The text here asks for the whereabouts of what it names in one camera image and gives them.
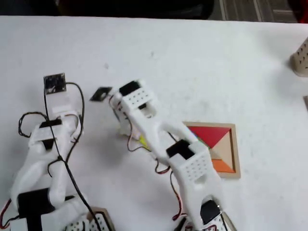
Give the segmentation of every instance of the table surface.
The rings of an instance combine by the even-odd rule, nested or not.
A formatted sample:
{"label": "table surface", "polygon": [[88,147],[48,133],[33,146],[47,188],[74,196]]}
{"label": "table surface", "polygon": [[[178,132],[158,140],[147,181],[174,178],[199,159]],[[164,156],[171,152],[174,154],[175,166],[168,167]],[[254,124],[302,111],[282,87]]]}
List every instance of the table surface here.
{"label": "table surface", "polygon": [[[44,111],[43,76],[65,72],[86,100],[99,86],[143,78],[170,116],[236,124],[242,177],[223,180],[223,189],[238,230],[307,229],[308,83],[288,65],[307,34],[300,24],[1,16],[0,203],[27,153],[18,119]],[[29,117],[23,129],[40,121]],[[86,101],[70,167],[118,231],[175,227],[169,175],[155,174],[146,152],[128,153],[106,102]]]}

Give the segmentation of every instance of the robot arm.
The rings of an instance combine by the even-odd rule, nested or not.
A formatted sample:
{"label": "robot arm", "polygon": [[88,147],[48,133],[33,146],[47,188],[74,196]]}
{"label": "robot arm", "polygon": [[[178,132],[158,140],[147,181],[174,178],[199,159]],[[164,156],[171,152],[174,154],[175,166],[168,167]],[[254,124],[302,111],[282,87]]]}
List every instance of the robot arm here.
{"label": "robot arm", "polygon": [[[69,101],[64,74],[44,80],[50,116],[32,131],[26,161],[12,186],[11,200],[19,213],[19,219],[11,222],[12,231],[59,231],[87,212],[80,198],[66,197],[67,170],[63,161],[54,162],[58,150],[66,159],[81,132],[80,117]],[[51,162],[50,179],[47,170]]]}
{"label": "robot arm", "polygon": [[[180,195],[188,220],[195,230],[208,227],[209,206],[223,209],[221,179],[213,168],[208,148],[181,122],[168,117],[154,94],[143,81],[121,87],[111,99],[122,133],[142,135],[157,160],[170,166],[180,186]],[[158,133],[170,132],[179,141],[164,148]]]}

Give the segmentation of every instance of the red triangle piece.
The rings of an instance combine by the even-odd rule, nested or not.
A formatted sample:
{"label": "red triangle piece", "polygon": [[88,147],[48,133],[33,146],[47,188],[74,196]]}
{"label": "red triangle piece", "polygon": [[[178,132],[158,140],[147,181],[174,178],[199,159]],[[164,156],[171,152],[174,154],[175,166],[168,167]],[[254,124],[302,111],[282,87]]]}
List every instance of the red triangle piece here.
{"label": "red triangle piece", "polygon": [[231,128],[191,127],[188,128],[199,137],[209,148],[213,148]]}

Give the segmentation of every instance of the gray floor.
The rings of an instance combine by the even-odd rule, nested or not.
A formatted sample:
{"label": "gray floor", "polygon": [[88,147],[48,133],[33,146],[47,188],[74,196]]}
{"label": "gray floor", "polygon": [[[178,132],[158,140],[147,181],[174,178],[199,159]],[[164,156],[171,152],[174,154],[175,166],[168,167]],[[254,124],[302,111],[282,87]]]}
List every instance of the gray floor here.
{"label": "gray floor", "polygon": [[293,4],[294,10],[288,0],[215,0],[209,20],[296,23],[300,7]]}

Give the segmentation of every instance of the wooden block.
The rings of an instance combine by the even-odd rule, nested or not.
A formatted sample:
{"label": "wooden block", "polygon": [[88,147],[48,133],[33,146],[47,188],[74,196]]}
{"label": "wooden block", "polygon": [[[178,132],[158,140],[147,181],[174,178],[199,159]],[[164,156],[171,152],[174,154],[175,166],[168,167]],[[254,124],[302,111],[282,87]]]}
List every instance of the wooden block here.
{"label": "wooden block", "polygon": [[240,162],[234,124],[184,122],[210,149],[215,170],[222,178],[240,178]]}

